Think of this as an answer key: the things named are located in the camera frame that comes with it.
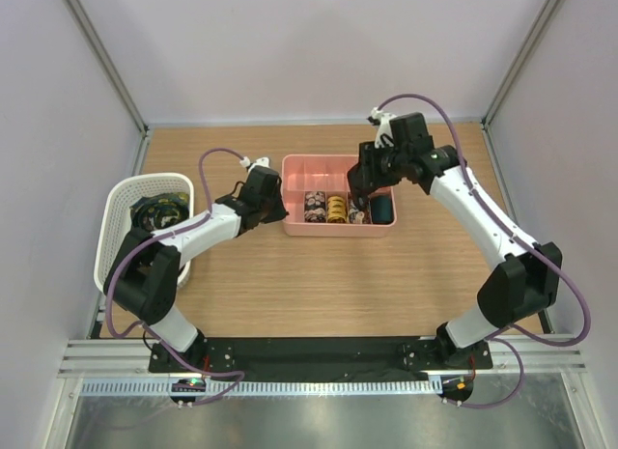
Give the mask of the dark red patterned tie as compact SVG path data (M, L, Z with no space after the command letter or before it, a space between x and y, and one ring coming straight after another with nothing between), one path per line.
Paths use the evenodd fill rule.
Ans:
M368 194L359 194L355 203L356 215L354 222L362 225L372 223L371 200Z

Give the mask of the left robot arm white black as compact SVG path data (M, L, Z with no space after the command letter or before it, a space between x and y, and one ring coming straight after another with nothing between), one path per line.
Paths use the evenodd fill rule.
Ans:
M177 307L180 272L217 244L283 220L281 184L277 171L254 163L210 209L161 231L135 228L125 236L103 285L106 300L141 321L181 370L202 371L208 353L204 334Z

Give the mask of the pink divided organizer tray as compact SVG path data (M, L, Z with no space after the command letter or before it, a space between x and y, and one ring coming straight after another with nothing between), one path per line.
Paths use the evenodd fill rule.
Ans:
M389 225L354 225L307 223L304 221L304 195L307 191L323 191L330 194L344 194L350 199L347 173L357 162L355 154L289 154L282 162L282 193L289 215L283 221L285 232L294 237L315 238L382 238L394 228L397 212L394 189L381 188L371 195L370 200L380 194L389 195L393 205L394 220Z

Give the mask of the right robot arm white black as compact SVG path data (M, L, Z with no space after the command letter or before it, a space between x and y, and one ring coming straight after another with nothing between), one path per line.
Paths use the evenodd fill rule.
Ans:
M408 180L449 210L481 250L491 273L472 308L440 325L435 357L445 367L465 363L494 333L553 305L562 253L540 244L491 199L452 146L436 147L420 113L395 116L374 109L375 140L359 146L347 177L354 203L365 210L371 194Z

